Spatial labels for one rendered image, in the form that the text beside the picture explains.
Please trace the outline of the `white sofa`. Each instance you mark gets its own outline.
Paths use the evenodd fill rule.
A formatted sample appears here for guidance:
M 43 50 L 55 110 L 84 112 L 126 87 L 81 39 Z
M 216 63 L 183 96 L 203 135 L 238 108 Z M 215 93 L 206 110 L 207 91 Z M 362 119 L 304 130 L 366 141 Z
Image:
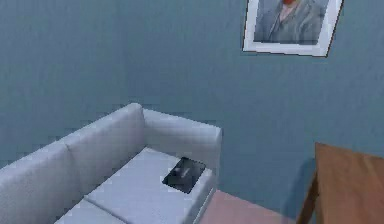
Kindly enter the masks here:
M 0 169 L 0 224 L 200 224 L 218 185 L 219 127 L 129 104 Z M 185 194 L 182 158 L 206 169 Z

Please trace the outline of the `brown wooden table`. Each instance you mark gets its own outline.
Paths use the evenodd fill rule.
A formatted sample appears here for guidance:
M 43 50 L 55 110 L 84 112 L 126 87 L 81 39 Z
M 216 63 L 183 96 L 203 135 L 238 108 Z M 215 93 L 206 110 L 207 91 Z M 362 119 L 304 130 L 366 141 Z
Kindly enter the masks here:
M 384 158 L 315 143 L 315 172 L 296 224 L 384 224 Z

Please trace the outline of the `white framed portrait picture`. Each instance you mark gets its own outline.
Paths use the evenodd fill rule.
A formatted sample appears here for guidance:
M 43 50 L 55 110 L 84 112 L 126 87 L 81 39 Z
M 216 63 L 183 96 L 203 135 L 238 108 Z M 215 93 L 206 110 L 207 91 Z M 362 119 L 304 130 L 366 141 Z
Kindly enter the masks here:
M 243 52 L 327 57 L 344 0 L 247 0 Z

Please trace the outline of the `black flat laptop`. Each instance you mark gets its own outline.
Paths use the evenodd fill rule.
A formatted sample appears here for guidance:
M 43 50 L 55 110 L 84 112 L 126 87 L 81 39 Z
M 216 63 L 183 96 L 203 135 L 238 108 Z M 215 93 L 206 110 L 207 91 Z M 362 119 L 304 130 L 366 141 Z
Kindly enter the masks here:
M 205 169 L 206 165 L 204 163 L 182 157 L 165 176 L 162 183 L 189 194 Z

